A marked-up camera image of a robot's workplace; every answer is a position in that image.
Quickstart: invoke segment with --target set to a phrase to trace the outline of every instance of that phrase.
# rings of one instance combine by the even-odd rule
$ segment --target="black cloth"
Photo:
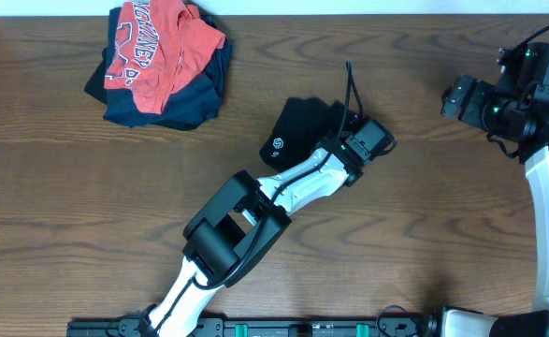
[[[259,155],[278,172],[290,169],[310,157],[318,140],[336,135],[343,110],[344,105],[338,101],[328,107],[317,97],[288,98]],[[348,110],[343,129],[353,131],[357,120],[357,113]]]
[[[108,105],[104,119],[118,125],[160,125],[178,130],[193,130],[208,119],[218,116],[223,103],[224,80],[232,56],[228,39],[224,47],[216,50],[203,72],[176,94],[170,95],[162,114],[141,113],[137,110],[133,93],[128,89],[104,89],[106,60],[112,60],[114,40],[120,8],[114,8],[108,19],[108,47],[102,52],[103,61],[85,85],[85,92]],[[202,17],[204,22],[216,28],[212,17]]]

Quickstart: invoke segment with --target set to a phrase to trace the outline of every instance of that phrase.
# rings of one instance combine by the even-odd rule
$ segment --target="white backdrop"
[[[108,15],[123,0],[0,0],[0,16]],[[549,0],[196,0],[214,15],[549,13]]]

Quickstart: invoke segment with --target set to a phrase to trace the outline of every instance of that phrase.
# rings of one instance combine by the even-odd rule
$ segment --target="wooden surface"
[[[533,208],[523,167],[440,115],[462,73],[495,81],[497,50],[549,16],[222,17],[235,51],[220,117],[192,132],[102,120],[82,88],[107,18],[0,18],[0,336],[61,336],[164,297],[183,227],[258,150],[289,96],[342,99],[345,59],[399,145],[313,202],[209,310],[368,316],[400,304],[530,310]],[[542,38],[549,40],[549,34]]]

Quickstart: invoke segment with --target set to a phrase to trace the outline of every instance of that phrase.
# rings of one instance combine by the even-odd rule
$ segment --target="folded clothing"
[[[233,50],[228,40],[224,41],[221,49],[216,49],[202,73],[176,94],[169,96],[162,114],[140,112],[133,93],[128,89],[104,88],[106,60],[111,60],[116,50],[114,41],[120,12],[120,8],[114,8],[109,13],[108,47],[102,52],[104,61],[85,85],[87,94],[108,105],[104,119],[130,127],[154,124],[178,130],[192,130],[206,120],[216,118],[223,103],[224,80]],[[211,27],[216,27],[212,17],[202,17],[202,20]]]
[[[262,160],[282,172],[308,159],[320,139],[339,131],[343,111],[344,105],[338,101],[328,107],[317,97],[288,98],[272,134],[259,151]],[[357,117],[348,110],[343,130],[355,131]]]
[[[224,34],[181,0],[125,2],[115,40],[104,87],[131,90],[140,112],[158,114],[224,46]]]

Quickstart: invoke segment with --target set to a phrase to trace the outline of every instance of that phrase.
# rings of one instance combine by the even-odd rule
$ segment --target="red shirt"
[[[140,112],[162,113],[168,97],[203,71],[224,38],[181,0],[126,2],[104,87],[130,89]]]

